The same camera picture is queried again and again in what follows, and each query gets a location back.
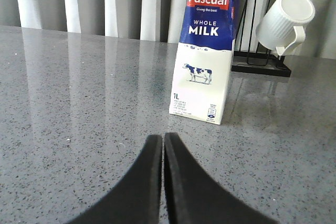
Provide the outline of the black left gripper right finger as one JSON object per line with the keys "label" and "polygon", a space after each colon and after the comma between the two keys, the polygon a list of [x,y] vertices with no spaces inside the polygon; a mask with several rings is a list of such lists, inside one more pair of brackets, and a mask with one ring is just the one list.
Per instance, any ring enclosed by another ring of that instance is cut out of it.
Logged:
{"label": "black left gripper right finger", "polygon": [[170,223],[276,223],[214,181],[177,133],[164,136],[164,188]]}

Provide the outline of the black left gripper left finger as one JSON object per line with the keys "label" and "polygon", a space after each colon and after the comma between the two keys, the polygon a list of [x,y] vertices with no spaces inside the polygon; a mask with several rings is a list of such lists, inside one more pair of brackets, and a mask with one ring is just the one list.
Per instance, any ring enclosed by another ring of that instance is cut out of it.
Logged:
{"label": "black left gripper left finger", "polygon": [[158,223],[161,169],[162,137],[149,135],[122,179],[70,223]]}

